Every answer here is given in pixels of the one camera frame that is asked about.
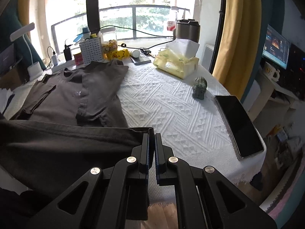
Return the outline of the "dark grey t-shirt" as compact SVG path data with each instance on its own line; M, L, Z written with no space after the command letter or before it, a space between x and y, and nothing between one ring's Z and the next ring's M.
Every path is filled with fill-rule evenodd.
M56 196L90 168L129 157L150 127L130 128L117 92L122 61L46 75L11 119L1 118L1 166L33 190Z

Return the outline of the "white textured tablecloth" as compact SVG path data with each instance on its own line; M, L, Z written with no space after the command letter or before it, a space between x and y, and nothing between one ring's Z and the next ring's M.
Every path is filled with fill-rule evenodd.
M125 64L128 72L117 92L130 128L150 127L161 134L164 145L176 157L203 168L211 165L233 184L251 180L263 165L266 150L238 159L215 105L214 96L228 91L203 67L185 80L157 69L153 64ZM204 77L204 100L192 97L197 77Z

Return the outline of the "green cactus figurine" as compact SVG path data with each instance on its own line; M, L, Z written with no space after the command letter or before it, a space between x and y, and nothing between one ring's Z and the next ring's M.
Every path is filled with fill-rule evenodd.
M197 77L195 83L192 86L192 97L194 99L204 100L207 90L207 81L204 77Z

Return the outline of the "white power strip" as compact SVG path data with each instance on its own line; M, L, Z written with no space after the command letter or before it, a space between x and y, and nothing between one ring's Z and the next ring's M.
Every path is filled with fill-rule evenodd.
M58 72L58 71L60 71L60 70L62 70L62 69L65 69L65 68L68 68L68 67L74 66L74 65L75 65L75 60L69 60L69 61L67 61L67 62L65 62L65 63L62 63L62 64L58 64L58 65L56 65L56 66L53 66L53 67L51 68L51 71L52 71L53 73L55 73L55 72Z

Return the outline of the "red yellow-lidded can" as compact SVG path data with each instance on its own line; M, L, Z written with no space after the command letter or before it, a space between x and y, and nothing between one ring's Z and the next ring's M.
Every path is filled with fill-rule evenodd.
M83 56L82 56L82 53L77 53L77 54L74 54L74 59L75 59L75 64L78 66L78 65L82 65L84 64L84 61L83 61Z

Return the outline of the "yellow tissue pack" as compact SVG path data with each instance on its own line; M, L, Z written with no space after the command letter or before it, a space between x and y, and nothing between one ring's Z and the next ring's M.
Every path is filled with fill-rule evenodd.
M196 57L199 44L189 39L175 39L166 44L153 61L153 65L173 76L185 79L197 70Z

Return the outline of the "yellow plush toy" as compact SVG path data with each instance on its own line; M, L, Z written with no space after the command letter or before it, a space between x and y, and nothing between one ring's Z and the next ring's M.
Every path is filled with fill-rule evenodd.
M127 49L110 51L105 53L105 56L108 60L118 59L124 60L130 56L129 51Z

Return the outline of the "white mug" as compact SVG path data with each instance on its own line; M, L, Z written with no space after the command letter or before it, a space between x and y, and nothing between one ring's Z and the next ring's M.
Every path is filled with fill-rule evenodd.
M271 81L274 81L274 82L279 81L280 71L275 69L274 66L270 65L267 62L264 64L263 73Z

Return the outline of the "white desk lamp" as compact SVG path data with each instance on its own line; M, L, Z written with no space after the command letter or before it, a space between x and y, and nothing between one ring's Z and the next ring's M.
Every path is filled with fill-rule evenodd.
M35 23L32 22L27 24L16 31L12 32L9 36L11 42L15 42L18 39L21 39L26 47L25 56L30 58L30 65L27 67L27 72L29 75L29 80L33 81L39 78L43 74L43 67L41 65L40 60L35 60L33 51L31 49L30 44L26 39L26 35L35 29Z

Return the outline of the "white perforated basket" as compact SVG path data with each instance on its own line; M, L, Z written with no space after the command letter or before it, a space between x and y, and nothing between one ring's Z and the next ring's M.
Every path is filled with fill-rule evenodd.
M102 52L102 41L100 37L87 39L81 42L80 49L84 65L89 65L92 61L100 63L104 61Z

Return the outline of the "white charger adapter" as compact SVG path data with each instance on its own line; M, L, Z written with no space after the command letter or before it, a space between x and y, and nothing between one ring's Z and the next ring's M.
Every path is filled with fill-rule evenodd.
M51 60L52 60L52 63L53 63L54 67L58 65L58 58L57 58L56 54L52 55Z

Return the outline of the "yellow curtain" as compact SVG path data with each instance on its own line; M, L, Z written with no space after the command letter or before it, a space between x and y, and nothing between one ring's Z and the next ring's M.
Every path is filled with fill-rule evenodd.
M261 0L226 0L213 76L241 99L254 67L261 32Z

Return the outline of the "black charger adapter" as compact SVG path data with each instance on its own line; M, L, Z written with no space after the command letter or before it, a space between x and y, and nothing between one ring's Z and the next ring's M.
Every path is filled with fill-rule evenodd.
M70 49L70 47L71 47L71 44L69 44L69 45L66 45L65 44L65 47L64 47L64 57L65 57L65 60L66 61L70 61L70 60L72 60L72 54L71 54L71 49Z

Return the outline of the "clear snack jar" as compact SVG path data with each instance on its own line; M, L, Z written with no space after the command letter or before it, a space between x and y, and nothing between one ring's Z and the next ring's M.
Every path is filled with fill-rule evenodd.
M117 33L115 27L103 28L102 35L102 49L104 53L109 53L117 50Z

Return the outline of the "teal curtain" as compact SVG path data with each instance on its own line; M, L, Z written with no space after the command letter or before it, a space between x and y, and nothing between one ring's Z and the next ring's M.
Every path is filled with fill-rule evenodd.
M15 42L10 41L10 34L22 27L18 16L18 0L10 0L1 14L1 52L14 44L15 55L17 59L22 59L22 63L28 67L30 58L25 56L26 47L21 39Z

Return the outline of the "computer monitor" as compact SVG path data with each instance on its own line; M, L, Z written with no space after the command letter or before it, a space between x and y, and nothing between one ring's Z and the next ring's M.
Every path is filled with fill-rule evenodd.
M263 56L286 69L291 44L273 27L267 25Z

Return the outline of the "blue face mask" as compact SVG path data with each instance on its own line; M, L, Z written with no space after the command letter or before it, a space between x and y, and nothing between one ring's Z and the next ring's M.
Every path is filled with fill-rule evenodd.
M77 35L77 37L73 40L74 44L79 44L80 42L90 39L91 32L88 27L82 28L82 32Z

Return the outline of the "plastic water bottle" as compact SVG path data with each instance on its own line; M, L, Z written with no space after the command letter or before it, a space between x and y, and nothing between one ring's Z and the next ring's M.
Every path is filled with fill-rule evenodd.
M179 10L179 8L176 6L172 6L170 8L170 12L167 17L167 25L166 25L167 31L175 30L178 10Z

